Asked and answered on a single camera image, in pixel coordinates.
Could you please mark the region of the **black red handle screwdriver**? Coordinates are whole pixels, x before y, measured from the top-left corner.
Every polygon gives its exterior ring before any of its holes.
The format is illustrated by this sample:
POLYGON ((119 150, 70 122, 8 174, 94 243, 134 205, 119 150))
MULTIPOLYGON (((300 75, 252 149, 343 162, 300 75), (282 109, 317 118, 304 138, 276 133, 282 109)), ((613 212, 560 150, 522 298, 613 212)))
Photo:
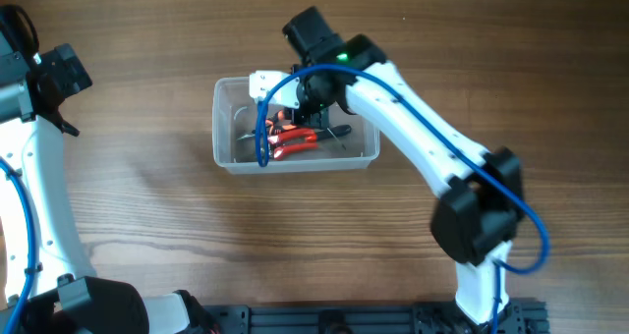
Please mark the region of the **black red handle screwdriver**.
POLYGON ((321 141, 325 139, 338 139, 341 137, 345 137, 351 133, 352 127, 350 125, 339 125, 317 132, 314 136, 314 141, 321 141))

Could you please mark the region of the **red handle pruning shears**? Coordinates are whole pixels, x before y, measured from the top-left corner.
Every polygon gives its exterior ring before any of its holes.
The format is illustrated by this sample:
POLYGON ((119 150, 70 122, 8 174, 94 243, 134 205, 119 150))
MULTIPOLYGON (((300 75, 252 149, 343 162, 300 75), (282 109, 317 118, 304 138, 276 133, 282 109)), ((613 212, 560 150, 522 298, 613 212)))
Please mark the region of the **red handle pruning shears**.
POLYGON ((292 154, 318 148, 318 133, 308 128, 290 128, 288 130, 269 128, 267 147, 260 148, 259 155, 273 160, 282 160, 292 154))

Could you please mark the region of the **green handle screwdriver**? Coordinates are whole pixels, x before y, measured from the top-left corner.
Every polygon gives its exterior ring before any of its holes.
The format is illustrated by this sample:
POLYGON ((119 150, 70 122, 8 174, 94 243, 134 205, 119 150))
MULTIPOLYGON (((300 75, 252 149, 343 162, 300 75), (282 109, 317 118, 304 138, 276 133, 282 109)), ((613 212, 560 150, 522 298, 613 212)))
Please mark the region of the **green handle screwdriver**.
POLYGON ((340 144, 340 146, 341 146, 344 150, 347 150, 347 148, 346 148, 345 144, 344 144, 343 142, 341 142, 341 141, 340 141, 340 139, 337 137, 337 135, 335 135, 335 134, 334 134, 334 132, 333 132, 330 128, 327 128, 327 131, 328 131, 328 133, 330 134, 330 136, 331 136, 332 138, 334 138, 334 139, 336 140, 336 142, 338 142, 338 143, 340 144))

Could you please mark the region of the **red black handle pliers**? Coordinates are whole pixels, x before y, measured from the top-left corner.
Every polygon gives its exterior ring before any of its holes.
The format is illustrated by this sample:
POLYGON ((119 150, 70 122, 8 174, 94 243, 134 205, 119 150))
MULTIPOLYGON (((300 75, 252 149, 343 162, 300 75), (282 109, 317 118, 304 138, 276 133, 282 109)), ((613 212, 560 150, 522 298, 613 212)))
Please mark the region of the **red black handle pliers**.
POLYGON ((284 133, 297 129, 297 126, 292 124, 281 125, 281 122, 289 120, 289 113, 290 110, 288 108, 284 108, 280 111, 277 111, 272 116, 266 118, 265 127, 267 128, 267 132, 269 135, 277 135, 279 133, 284 133))

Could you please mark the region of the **clear plastic container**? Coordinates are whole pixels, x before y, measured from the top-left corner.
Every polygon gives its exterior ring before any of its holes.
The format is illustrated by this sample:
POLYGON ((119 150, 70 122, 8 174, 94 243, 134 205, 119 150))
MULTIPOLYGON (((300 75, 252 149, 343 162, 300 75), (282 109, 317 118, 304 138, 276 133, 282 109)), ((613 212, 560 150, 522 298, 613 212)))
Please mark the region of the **clear plastic container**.
POLYGON ((212 110, 213 156, 217 165, 231 174, 269 174, 364 169, 379 156, 379 130, 358 115, 347 115, 340 107, 328 108, 331 127, 350 125, 352 133, 325 139, 317 149, 292 154, 281 161, 271 161, 264 168, 257 164, 252 131, 257 107, 249 96, 247 77, 224 78, 214 89, 212 110))

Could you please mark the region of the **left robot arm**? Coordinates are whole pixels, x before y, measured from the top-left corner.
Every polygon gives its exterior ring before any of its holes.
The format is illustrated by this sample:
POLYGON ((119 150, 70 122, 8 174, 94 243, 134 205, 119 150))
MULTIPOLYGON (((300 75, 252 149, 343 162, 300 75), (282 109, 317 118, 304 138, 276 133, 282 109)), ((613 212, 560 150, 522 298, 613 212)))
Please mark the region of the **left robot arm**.
POLYGON ((71 45, 41 53, 19 5, 1 8, 1 226, 6 250, 4 333, 182 333, 184 297, 144 298, 97 277, 80 240, 64 172, 60 113, 92 80, 71 45))

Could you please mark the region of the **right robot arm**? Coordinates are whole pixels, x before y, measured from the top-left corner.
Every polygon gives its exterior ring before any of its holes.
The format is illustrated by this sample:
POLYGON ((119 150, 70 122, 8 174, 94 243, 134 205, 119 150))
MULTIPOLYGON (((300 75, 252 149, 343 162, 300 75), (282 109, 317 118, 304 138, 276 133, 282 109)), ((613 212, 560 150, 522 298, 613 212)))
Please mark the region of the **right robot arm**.
POLYGON ((524 217, 519 159, 490 152, 441 118, 363 34, 344 40, 315 7, 282 33, 300 58, 288 80, 302 116, 338 104, 374 124, 412 162, 437 198, 430 231, 456 266, 454 302, 477 328, 496 329, 509 297, 507 257, 524 217))

